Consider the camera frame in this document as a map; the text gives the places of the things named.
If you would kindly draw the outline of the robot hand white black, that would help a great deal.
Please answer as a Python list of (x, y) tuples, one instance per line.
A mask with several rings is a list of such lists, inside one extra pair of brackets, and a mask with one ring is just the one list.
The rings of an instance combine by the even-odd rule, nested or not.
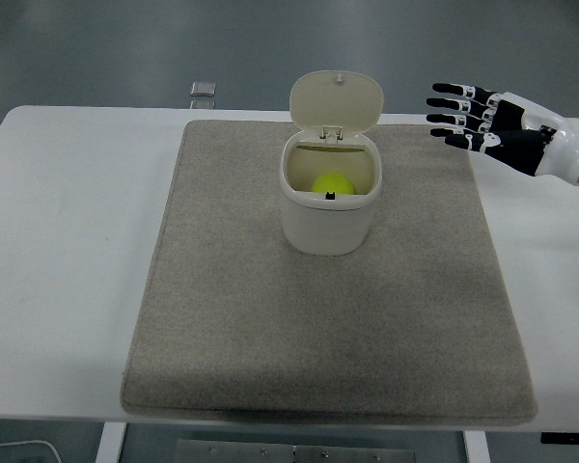
[(430, 131), (455, 148), (485, 154), (526, 176), (557, 177), (579, 187), (579, 131), (567, 119), (529, 99), (477, 86), (435, 83), (427, 105)]

